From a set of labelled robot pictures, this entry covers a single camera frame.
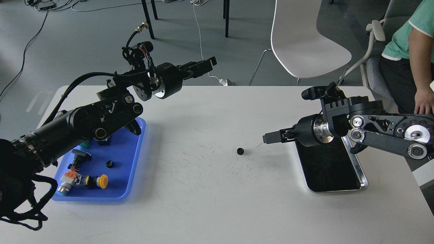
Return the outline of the person's hand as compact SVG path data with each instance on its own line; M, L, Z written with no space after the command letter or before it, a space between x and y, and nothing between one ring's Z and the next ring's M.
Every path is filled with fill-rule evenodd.
M431 88L417 88L414 101L414 114L433 114L434 92L431 90Z

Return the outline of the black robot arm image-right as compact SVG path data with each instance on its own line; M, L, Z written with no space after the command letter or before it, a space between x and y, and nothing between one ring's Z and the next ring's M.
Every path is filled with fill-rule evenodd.
M335 82L304 90L302 99L319 99L321 113L265 134L265 144L298 141L306 147L324 146L347 136L356 143L352 154L372 147L414 160L433 159L433 115L387 113L382 101L348 98Z

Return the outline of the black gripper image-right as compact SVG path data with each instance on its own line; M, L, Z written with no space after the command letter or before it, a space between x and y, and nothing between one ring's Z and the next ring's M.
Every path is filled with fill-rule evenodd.
M301 118L295 127L263 135L265 144L299 141L306 147L325 145L331 142L331 133L323 115L313 114Z

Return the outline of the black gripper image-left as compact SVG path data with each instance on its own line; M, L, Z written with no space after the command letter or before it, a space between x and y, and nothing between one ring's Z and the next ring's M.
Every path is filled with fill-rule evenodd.
M188 62L183 65L173 65L164 62L149 68L149 97L157 96L165 99L180 91L183 80L197 78L213 70L217 64L216 57L210 57L198 62Z

